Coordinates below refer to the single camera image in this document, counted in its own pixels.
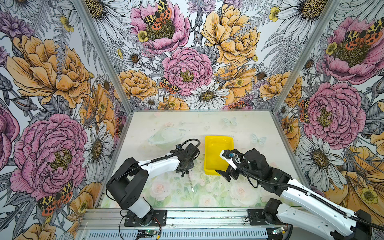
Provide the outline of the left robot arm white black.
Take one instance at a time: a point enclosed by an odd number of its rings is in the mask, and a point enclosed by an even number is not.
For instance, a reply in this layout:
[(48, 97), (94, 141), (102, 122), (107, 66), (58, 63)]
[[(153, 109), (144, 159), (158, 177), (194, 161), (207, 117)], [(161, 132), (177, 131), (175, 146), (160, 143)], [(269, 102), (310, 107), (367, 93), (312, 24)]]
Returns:
[(163, 157), (146, 161), (126, 159), (106, 184), (109, 197), (146, 225), (154, 215), (153, 207), (141, 197), (147, 181), (168, 172), (180, 173), (181, 177), (188, 175), (200, 154), (200, 145), (200, 140), (189, 139)]

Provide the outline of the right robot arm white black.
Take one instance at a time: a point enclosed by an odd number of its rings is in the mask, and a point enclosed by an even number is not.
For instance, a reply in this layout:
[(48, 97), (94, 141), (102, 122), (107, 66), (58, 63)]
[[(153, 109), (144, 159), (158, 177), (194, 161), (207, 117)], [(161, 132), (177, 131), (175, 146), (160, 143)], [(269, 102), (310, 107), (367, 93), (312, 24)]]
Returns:
[(271, 198), (262, 219), (271, 225), (288, 224), (311, 232), (326, 240), (369, 240), (372, 237), (371, 216), (363, 210), (341, 207), (305, 187), (286, 172), (269, 166), (256, 149), (242, 154), (238, 150), (222, 150), (220, 158), (229, 166), (217, 172), (228, 182), (243, 175), (281, 199), (302, 207), (296, 210), (281, 200)]

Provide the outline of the black handled screwdriver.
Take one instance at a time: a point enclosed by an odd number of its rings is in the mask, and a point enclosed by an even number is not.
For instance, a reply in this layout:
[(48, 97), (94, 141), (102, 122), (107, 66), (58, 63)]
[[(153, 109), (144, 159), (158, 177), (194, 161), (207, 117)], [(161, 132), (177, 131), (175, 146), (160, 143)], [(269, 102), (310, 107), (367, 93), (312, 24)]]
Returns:
[(192, 180), (191, 180), (191, 177), (190, 177), (190, 172), (189, 171), (186, 171), (186, 176), (189, 180), (189, 183), (190, 183), (190, 186), (191, 186), (191, 190), (192, 190), (192, 193), (195, 192), (195, 189), (194, 189), (194, 186), (193, 186), (193, 183), (192, 183)]

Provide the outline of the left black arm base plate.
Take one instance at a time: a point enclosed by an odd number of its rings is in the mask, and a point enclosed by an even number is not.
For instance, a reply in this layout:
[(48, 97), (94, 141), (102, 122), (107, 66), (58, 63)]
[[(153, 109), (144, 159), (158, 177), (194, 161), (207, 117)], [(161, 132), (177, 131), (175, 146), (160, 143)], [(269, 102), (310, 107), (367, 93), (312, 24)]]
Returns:
[(167, 210), (150, 210), (143, 218), (132, 211), (127, 211), (124, 218), (125, 227), (164, 227), (167, 222)]

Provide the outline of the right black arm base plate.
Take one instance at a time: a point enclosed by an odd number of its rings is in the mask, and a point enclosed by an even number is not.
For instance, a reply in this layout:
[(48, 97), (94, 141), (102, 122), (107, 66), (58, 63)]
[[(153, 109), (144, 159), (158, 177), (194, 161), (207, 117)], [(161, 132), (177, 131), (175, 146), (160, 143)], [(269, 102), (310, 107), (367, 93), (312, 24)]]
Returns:
[(249, 223), (251, 226), (268, 226), (267, 219), (263, 214), (262, 209), (248, 209), (247, 217), (245, 219), (246, 223)]

